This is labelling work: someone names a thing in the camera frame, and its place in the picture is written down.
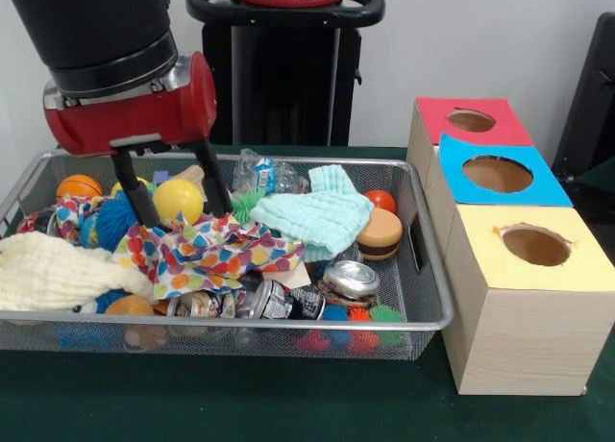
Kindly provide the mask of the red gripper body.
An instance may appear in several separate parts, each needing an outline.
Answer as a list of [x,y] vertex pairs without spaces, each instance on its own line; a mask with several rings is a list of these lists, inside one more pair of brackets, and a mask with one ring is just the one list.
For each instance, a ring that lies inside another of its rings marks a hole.
[[184,145],[209,136],[217,113],[212,72],[204,55],[182,55],[161,77],[111,96],[68,104],[55,84],[43,92],[46,121],[60,146],[77,156],[160,142]]

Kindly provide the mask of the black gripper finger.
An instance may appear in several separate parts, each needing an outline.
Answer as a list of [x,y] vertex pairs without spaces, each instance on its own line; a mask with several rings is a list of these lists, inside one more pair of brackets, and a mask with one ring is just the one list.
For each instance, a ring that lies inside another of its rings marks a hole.
[[155,228],[160,224],[160,217],[150,196],[149,189],[135,175],[133,161],[129,151],[118,151],[111,157],[116,179],[120,182],[138,222]]
[[192,152],[204,171],[204,190],[210,212],[222,218],[233,211],[231,198],[225,186],[217,156],[207,139],[192,146]]

